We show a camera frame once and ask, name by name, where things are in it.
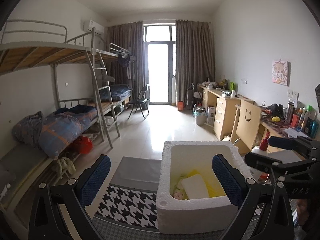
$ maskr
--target blue gripper pad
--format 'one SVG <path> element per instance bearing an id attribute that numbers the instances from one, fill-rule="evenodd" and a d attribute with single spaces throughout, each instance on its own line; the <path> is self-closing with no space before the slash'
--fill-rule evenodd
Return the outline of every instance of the blue gripper pad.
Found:
<path id="1" fill-rule="evenodd" d="M 212 170 L 226 192 L 231 204 L 241 207 L 249 189 L 239 170 L 233 168 L 222 154 L 212 159 Z"/>
<path id="2" fill-rule="evenodd" d="M 92 204 L 109 174 L 110 168 L 110 158 L 106 155 L 101 155 L 90 168 L 85 169 L 80 175 L 75 193 L 83 208 Z"/>

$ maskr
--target upper bunk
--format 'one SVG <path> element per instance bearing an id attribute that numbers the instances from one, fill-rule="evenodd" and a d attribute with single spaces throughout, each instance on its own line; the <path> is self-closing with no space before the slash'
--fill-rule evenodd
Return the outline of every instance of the upper bunk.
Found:
<path id="1" fill-rule="evenodd" d="M 38 23 L 44 25 L 55 26 L 63 28 L 61 32 L 48 32 L 43 30 L 7 30 L 8 23 Z M 50 41 L 16 41 L 3 43 L 5 34 L 9 33 L 45 33 L 57 36 L 63 36 L 64 42 L 50 42 Z M 67 40 L 68 30 L 63 25 L 58 25 L 49 22 L 35 21 L 35 20 L 8 20 L 2 30 L 2 36 L 0 40 L 0 75 L 4 75 L 10 72 L 28 69 L 44 65 L 54 64 L 81 64 L 87 63 L 86 52 L 89 57 L 92 58 L 94 53 L 95 63 L 100 61 L 98 53 L 101 54 L 104 62 L 116 61 L 120 53 L 130 54 L 130 52 L 124 48 L 121 48 L 115 44 L 110 44 L 110 51 L 104 51 L 95 48 L 96 33 L 95 29 L 82 35 L 76 36 L 70 40 Z M 91 46 L 84 46 L 85 36 L 91 36 Z"/>

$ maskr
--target rug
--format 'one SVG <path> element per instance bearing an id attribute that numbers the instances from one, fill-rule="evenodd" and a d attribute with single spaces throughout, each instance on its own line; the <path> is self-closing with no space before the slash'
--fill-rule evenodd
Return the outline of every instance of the rug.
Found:
<path id="1" fill-rule="evenodd" d="M 93 217 L 108 239 L 218 239 L 221 231 L 191 235 L 162 234 L 158 230 L 156 193 L 161 160 L 123 157 Z M 257 206 L 243 236 L 249 239 L 263 205 Z"/>

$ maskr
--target tiled floor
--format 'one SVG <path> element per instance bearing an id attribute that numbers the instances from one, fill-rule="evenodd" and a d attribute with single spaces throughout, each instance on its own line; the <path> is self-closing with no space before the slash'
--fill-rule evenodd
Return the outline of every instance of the tiled floor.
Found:
<path id="1" fill-rule="evenodd" d="M 195 124 L 191 111 L 178 112 L 175 106 L 150 105 L 150 114 L 146 119 L 143 119 L 141 112 L 137 111 L 136 114 L 133 112 L 128 120 L 129 110 L 126 110 L 118 117 L 121 137 L 117 137 L 115 127 L 110 132 L 113 149 L 110 148 L 106 136 L 104 142 L 101 142 L 101 139 L 97 138 L 92 152 L 88 155 L 80 156 L 75 162 L 77 171 L 73 177 L 77 178 L 101 154 L 108 155 L 111 159 L 110 173 L 102 184 L 92 205 L 86 207 L 86 211 L 91 218 L 94 216 L 100 200 L 123 156 L 162 159 L 165 141 L 217 141 L 211 127 Z M 66 212 L 64 207 L 62 207 L 62 211 L 63 213 Z M 68 220 L 70 218 L 65 217 L 65 219 L 69 227 Z M 73 225 L 70 226 L 69 230 L 74 239 L 80 239 L 74 233 L 75 229 Z"/>

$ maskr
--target white wall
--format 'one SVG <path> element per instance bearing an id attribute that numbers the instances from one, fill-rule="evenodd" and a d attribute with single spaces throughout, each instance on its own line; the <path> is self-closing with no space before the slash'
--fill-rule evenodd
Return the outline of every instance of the white wall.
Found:
<path id="1" fill-rule="evenodd" d="M 145 24 L 150 23 L 168 23 L 167 20 L 188 20 L 198 22 L 210 22 L 210 15 L 195 14 L 195 13 L 146 13 L 146 14 L 134 14 L 121 16 L 108 21 L 108 26 L 114 26 L 119 24 L 126 24 L 130 22 L 143 21 Z"/>
<path id="2" fill-rule="evenodd" d="M 318 111 L 320 27 L 302 0 L 224 0 L 212 25 L 218 80 L 225 75 L 258 104 L 287 105 L 290 88 Z M 291 63 L 289 87 L 271 81 L 280 57 Z"/>
<path id="3" fill-rule="evenodd" d="M 68 28 L 69 39 L 84 33 L 82 26 L 85 20 L 92 19 L 104 26 L 107 24 L 103 17 L 75 0 L 22 0 L 10 15 L 10 19 L 32 19 L 65 25 Z M 39 38 L 44 41 L 63 42 L 63 39 L 57 40 L 50 35 L 9 35 L 5 37 L 4 42 Z M 11 129 L 19 120 L 40 110 L 45 115 L 55 110 L 51 71 L 51 67 L 43 66 L 0 76 L 0 157 L 15 146 Z M 59 65 L 58 82 L 61 100 L 92 95 L 88 65 Z"/>

